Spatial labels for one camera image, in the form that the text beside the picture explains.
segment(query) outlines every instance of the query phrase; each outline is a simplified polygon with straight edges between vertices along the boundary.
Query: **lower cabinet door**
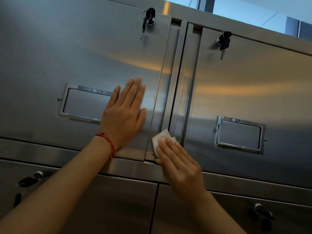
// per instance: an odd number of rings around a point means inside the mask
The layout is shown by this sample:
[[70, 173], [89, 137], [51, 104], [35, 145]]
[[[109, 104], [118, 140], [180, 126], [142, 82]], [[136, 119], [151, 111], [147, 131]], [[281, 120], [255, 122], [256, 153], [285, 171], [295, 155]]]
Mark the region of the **lower cabinet door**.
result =
[[[16, 195], [25, 199], [58, 169], [0, 160], [0, 218], [12, 208]], [[45, 178], [16, 186], [37, 171]], [[76, 205], [61, 233], [149, 233], [157, 184], [97, 175]]]
[[[219, 204], [248, 233], [312, 233], [312, 207], [212, 193]], [[170, 186], [158, 189], [152, 234], [205, 233]]]

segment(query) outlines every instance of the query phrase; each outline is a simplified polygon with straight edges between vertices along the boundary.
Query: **cabinet door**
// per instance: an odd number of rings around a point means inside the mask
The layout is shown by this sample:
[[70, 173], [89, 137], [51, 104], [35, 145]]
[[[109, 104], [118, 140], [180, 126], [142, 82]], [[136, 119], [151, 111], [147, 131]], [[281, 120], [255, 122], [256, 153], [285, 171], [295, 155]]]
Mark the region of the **cabinet door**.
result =
[[312, 57], [232, 36], [221, 60], [220, 35], [202, 31], [184, 148], [205, 171], [312, 188]]
[[[18, 182], [37, 171], [50, 175], [58, 169], [0, 160], [0, 219], [8, 213], [15, 195], [22, 200], [40, 182], [27, 190]], [[97, 175], [87, 188], [61, 233], [148, 233], [157, 184]]]
[[[212, 192], [215, 199], [226, 212], [247, 232], [276, 234], [308, 234], [312, 232], [312, 207], [281, 203], [269, 200], [253, 199], [244, 196]], [[265, 220], [262, 214], [255, 212], [255, 205], [261, 204], [271, 212], [274, 221]], [[152, 234], [157, 233], [205, 233], [200, 224], [191, 215], [190, 210], [174, 194], [170, 186], [160, 185], [152, 226]]]
[[0, 0], [0, 135], [80, 150], [118, 84], [146, 84], [146, 122], [117, 153], [143, 160], [171, 18], [108, 0]]

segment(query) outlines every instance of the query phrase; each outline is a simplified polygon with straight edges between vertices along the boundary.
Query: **forearm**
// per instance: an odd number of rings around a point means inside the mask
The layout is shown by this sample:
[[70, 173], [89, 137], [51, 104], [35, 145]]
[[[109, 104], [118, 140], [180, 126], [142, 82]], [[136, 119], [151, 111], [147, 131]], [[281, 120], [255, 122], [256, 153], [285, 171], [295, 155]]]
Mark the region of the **forearm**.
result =
[[207, 233], [246, 234], [209, 192], [203, 203], [193, 209], [193, 214]]
[[94, 137], [66, 166], [0, 221], [0, 233], [58, 233], [107, 161], [110, 149], [104, 138]]

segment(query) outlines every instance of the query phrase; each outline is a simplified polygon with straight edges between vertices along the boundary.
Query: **folded paper towel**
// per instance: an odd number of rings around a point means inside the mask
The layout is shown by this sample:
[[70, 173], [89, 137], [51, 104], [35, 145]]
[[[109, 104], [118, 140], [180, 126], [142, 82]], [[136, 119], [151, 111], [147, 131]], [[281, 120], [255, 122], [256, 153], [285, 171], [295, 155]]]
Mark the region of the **folded paper towel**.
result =
[[152, 138], [154, 151], [155, 151], [157, 157], [158, 157], [158, 154], [156, 152], [156, 148], [158, 146], [158, 140], [159, 139], [165, 139], [166, 137], [169, 137], [169, 138], [171, 138], [171, 140], [173, 142], [176, 142], [175, 137], [171, 137], [169, 134], [169, 131], [167, 129], [165, 129], [164, 131], [160, 132], [158, 135], [156, 135], [155, 137]]

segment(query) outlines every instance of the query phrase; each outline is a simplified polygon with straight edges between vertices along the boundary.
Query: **red bracelet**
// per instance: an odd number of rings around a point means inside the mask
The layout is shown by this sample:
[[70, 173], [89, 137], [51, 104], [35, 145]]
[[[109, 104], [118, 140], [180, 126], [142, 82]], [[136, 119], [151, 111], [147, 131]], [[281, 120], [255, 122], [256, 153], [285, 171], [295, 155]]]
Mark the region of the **red bracelet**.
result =
[[96, 136], [101, 136], [104, 139], [106, 139], [110, 144], [111, 144], [111, 155], [110, 155], [110, 159], [112, 159], [113, 157], [115, 157], [116, 152], [115, 152], [115, 147], [112, 143], [112, 141], [109, 139], [108, 135], [105, 132], [101, 132], [101, 133], [97, 133]]

